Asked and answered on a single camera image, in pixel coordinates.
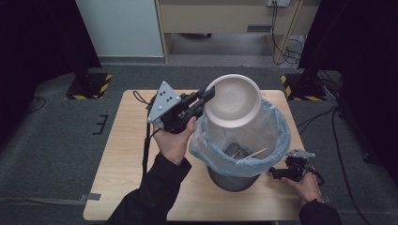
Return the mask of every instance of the gray carpet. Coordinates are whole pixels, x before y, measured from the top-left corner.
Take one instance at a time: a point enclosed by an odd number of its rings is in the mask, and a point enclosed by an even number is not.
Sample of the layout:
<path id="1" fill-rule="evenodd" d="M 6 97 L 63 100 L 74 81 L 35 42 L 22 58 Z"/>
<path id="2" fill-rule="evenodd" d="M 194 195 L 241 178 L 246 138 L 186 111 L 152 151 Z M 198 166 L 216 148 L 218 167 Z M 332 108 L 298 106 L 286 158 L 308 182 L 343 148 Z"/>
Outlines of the gray carpet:
<path id="1" fill-rule="evenodd" d="M 175 89 L 198 89 L 215 78 L 237 73 L 261 89 L 283 90 L 280 76 L 291 68 L 253 67 L 118 67 L 102 99 L 65 100 L 72 74 L 45 82 L 37 89 L 29 111 L 12 138 L 0 150 L 0 198 L 79 200 L 89 193 L 100 164 L 118 104 L 125 90 L 157 89 L 167 81 Z M 327 101 L 289 101 L 297 124 L 336 105 Z M 102 114 L 109 119 L 101 135 Z M 398 191 L 385 169 L 361 160 L 362 150 L 346 121 L 335 117 L 337 137 L 352 193 L 373 224 L 398 224 Z M 324 175 L 324 195 L 344 224 L 365 224 L 355 211 L 344 183 L 331 126 L 331 113 L 313 121 L 302 133 L 307 151 L 316 153 L 313 165 Z M 39 203 L 0 203 L 0 224 L 92 224 L 83 219 L 84 207 Z M 280 224 L 299 224 L 284 221 Z"/>

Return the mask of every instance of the wall baseboard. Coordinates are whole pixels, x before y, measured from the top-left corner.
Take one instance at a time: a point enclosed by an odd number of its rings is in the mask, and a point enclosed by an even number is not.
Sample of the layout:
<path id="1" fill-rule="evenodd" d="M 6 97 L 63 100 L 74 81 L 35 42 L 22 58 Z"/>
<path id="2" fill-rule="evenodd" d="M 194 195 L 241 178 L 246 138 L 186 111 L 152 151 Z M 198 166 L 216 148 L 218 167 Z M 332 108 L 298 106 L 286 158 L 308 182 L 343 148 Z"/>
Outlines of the wall baseboard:
<path id="1" fill-rule="evenodd" d="M 102 65 L 165 65 L 164 57 L 99 56 Z"/>

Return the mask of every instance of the plastic trash bag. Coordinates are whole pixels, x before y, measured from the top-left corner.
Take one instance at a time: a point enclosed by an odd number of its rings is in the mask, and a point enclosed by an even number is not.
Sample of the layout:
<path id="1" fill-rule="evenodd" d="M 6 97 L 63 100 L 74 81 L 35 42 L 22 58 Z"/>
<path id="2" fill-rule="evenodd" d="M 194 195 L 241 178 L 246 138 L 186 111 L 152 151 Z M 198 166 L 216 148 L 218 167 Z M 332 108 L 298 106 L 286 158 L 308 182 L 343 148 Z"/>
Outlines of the plastic trash bag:
<path id="1" fill-rule="evenodd" d="M 282 112 L 262 99 L 259 114 L 243 127 L 226 128 L 198 119 L 190 141 L 190 153 L 221 175 L 251 177 L 278 163 L 287 153 L 291 133 Z M 231 149 L 242 148 L 235 154 Z M 248 157 L 262 149 L 267 150 Z"/>

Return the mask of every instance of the wooden cabinet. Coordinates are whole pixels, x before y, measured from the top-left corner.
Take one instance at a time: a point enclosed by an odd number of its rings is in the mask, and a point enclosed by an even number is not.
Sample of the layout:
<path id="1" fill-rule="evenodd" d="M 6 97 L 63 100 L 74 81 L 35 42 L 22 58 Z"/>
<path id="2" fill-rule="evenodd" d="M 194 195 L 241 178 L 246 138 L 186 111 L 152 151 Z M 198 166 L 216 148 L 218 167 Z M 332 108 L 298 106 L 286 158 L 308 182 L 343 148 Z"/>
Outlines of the wooden cabinet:
<path id="1" fill-rule="evenodd" d="M 291 0 L 289 7 L 277 8 L 274 34 L 278 46 L 285 49 L 290 35 L 308 33 L 319 1 Z M 156 3 L 166 61 L 173 33 L 270 34 L 272 28 L 274 8 L 268 7 L 266 0 L 156 0 Z"/>

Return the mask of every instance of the hand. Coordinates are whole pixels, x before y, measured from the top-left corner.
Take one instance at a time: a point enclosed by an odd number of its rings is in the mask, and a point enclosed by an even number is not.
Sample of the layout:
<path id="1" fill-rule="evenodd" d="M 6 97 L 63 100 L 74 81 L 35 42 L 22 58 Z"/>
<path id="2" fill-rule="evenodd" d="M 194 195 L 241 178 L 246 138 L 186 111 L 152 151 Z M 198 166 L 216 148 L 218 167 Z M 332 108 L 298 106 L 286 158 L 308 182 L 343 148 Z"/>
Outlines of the hand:
<path id="1" fill-rule="evenodd" d="M 290 180 L 289 178 L 282 177 L 281 179 L 288 186 L 293 187 L 300 198 L 306 203 L 317 199 L 322 202 L 321 191 L 319 190 L 318 183 L 316 181 L 316 175 L 312 172 L 305 173 L 304 177 L 299 182 Z"/>
<path id="2" fill-rule="evenodd" d="M 195 129 L 196 117 L 192 117 L 184 131 L 172 134 L 165 130 L 159 130 L 153 137 L 158 144 L 161 154 L 179 166 L 187 151 L 188 139 Z M 159 129 L 157 123 L 152 124 L 153 130 Z"/>

